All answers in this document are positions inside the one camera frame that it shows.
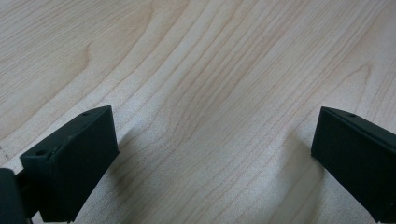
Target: table top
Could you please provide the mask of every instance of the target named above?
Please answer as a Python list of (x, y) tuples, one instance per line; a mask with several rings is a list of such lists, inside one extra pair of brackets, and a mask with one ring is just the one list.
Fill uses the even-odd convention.
[(76, 223), (374, 223), (310, 146), (324, 105), (396, 132), (395, 1), (1, 5), (2, 167), (113, 107)]

